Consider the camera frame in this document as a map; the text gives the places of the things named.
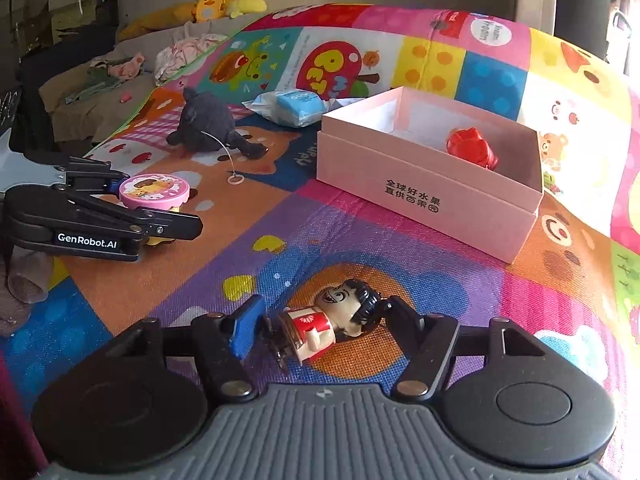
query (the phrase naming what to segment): gray plush toy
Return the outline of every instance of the gray plush toy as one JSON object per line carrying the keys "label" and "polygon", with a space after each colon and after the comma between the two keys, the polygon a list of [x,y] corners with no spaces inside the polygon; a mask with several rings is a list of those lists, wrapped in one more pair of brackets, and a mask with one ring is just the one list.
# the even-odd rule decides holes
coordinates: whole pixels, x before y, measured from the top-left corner
{"label": "gray plush toy", "polygon": [[166,138],[169,145],[182,144],[190,152],[216,152],[222,148],[221,142],[230,150],[237,148],[247,158],[261,158],[267,152],[265,146],[249,142],[236,131],[231,111],[215,95],[199,94],[193,88],[185,88],[182,95],[186,104],[178,129]]}

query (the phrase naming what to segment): plastic packaging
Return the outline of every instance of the plastic packaging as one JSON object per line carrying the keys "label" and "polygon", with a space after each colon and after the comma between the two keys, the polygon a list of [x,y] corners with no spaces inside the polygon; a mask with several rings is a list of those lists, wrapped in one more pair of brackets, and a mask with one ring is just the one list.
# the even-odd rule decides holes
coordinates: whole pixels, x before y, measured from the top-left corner
{"label": "plastic packaging", "polygon": [[322,101],[318,94],[308,90],[284,90],[265,92],[253,101],[242,103],[247,109],[265,119],[288,126],[304,128],[317,123],[322,115],[360,99],[331,99]]}

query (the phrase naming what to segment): red toy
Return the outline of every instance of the red toy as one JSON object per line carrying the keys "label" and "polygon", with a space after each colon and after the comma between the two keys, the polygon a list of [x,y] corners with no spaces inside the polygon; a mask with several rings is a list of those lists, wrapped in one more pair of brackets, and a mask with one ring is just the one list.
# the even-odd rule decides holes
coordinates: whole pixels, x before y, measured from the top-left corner
{"label": "red toy", "polygon": [[476,128],[452,131],[447,139],[447,153],[488,170],[494,170],[498,165],[498,157]]}

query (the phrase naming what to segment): gray ridged plate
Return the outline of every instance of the gray ridged plate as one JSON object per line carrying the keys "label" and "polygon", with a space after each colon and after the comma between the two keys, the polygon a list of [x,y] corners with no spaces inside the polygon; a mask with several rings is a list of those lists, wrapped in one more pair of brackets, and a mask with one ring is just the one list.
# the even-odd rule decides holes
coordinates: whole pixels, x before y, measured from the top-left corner
{"label": "gray ridged plate", "polygon": [[[103,478],[58,464],[42,480]],[[519,473],[480,462],[430,410],[400,404],[377,384],[271,384],[248,404],[220,408],[189,446],[118,480],[614,480],[597,464]]]}

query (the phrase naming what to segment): metal screw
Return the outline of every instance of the metal screw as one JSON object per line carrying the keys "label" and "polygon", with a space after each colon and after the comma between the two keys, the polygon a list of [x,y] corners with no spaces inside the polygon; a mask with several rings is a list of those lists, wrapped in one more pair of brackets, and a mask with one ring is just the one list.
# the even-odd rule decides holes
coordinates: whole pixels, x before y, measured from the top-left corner
{"label": "metal screw", "polygon": [[254,388],[246,381],[227,381],[220,386],[220,391],[229,397],[244,397],[253,390]]}
{"label": "metal screw", "polygon": [[420,397],[429,391],[422,381],[401,381],[396,384],[396,390],[407,397]]}

